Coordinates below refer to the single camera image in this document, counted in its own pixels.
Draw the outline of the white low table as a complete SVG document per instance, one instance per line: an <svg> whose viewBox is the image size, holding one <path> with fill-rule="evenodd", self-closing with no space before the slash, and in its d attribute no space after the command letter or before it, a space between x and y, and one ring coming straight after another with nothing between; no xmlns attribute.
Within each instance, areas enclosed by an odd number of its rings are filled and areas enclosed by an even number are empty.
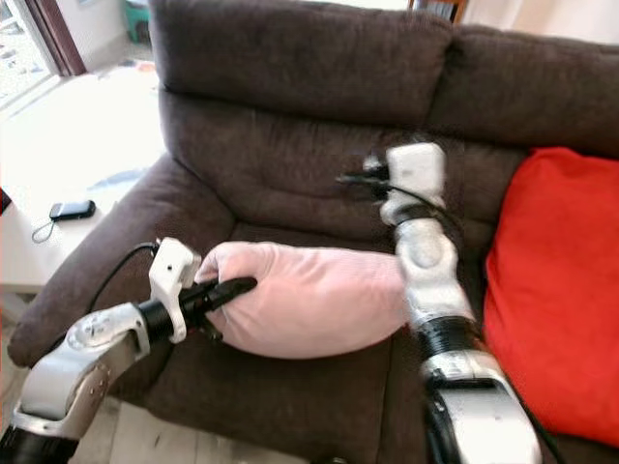
<svg viewBox="0 0 619 464"><path fill-rule="evenodd" d="M159 88L110 80L112 70L65 81L4 121L0 288L35 295L166 149ZM88 219L50 221L54 203L93 200Z"/></svg>

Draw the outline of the dark brown fabric sofa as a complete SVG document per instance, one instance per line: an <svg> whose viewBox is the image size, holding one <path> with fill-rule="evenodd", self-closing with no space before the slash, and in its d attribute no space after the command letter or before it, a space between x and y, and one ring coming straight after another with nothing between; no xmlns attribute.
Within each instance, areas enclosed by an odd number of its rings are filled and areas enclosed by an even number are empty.
<svg viewBox="0 0 619 464"><path fill-rule="evenodd" d="M149 259L116 270L138 243L393 251L374 199L338 177L416 141L445 150L458 277L481 309L501 202L531 149L619 160L619 44L291 0L152 0L151 10L166 154L19 319L16 365L34 365L92 306L149 296ZM318 360L257 357L193 333L152 350L111 392L314 461L428 464L420 359L406 329Z"/></svg>

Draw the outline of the black phone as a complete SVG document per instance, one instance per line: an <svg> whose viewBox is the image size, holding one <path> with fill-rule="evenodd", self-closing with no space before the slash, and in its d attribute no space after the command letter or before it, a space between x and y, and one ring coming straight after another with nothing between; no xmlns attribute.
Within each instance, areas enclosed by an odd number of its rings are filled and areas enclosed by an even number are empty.
<svg viewBox="0 0 619 464"><path fill-rule="evenodd" d="M48 219L53 222L88 219L96 212L97 204L94 200L71 200L71 202L54 203L49 209Z"/></svg>

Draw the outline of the colourful printed paper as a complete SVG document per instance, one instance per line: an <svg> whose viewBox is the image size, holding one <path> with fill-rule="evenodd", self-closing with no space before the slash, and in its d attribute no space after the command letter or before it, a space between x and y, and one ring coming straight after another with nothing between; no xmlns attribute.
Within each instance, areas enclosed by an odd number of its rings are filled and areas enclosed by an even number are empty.
<svg viewBox="0 0 619 464"><path fill-rule="evenodd" d="M151 90L156 90L160 87L158 66L150 59L124 59L123 62L118 63L118 65L112 68L107 74L107 78L118 81L118 83L133 85L133 87Z"/></svg>

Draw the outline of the dark brown door frame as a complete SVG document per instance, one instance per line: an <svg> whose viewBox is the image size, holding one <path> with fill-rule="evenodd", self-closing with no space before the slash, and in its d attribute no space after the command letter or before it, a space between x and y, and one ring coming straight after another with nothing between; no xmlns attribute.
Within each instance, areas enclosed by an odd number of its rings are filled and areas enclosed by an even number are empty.
<svg viewBox="0 0 619 464"><path fill-rule="evenodd" d="M76 48L74 37L68 27L65 15L59 8L58 0L21 0L30 15L49 62L62 78L87 74L81 54Z"/></svg>

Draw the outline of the red pillow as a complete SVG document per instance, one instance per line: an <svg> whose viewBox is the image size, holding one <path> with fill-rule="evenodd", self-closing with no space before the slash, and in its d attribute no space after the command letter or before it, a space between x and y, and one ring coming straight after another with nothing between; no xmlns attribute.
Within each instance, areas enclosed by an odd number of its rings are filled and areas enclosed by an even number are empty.
<svg viewBox="0 0 619 464"><path fill-rule="evenodd" d="M486 261L484 333L552 432L619 450L619 160L536 149Z"/></svg>

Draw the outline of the teal plastic stool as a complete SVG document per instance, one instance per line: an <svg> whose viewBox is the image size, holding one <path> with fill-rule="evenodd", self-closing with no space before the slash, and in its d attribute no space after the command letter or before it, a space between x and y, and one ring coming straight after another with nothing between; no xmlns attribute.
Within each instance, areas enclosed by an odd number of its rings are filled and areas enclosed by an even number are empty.
<svg viewBox="0 0 619 464"><path fill-rule="evenodd" d="M121 0L127 34L134 44L151 43L149 0Z"/></svg>

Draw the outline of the brown wooden chair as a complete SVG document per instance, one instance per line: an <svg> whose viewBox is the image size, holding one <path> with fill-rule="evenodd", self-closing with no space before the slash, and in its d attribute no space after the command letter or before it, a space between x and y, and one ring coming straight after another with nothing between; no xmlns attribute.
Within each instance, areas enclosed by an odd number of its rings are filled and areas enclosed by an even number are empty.
<svg viewBox="0 0 619 464"><path fill-rule="evenodd" d="M470 0L407 0L411 12L426 12L460 23Z"/></svg>

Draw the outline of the pink pillow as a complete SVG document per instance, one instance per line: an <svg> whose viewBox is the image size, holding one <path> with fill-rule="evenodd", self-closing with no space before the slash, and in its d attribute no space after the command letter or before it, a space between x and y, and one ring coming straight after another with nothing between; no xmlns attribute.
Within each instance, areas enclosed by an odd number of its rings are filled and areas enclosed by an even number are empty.
<svg viewBox="0 0 619 464"><path fill-rule="evenodd" d="M222 341L257 357L306 360L359 352L408 323L391 253L271 242L225 242L195 279L253 277L256 286L208 318Z"/></svg>

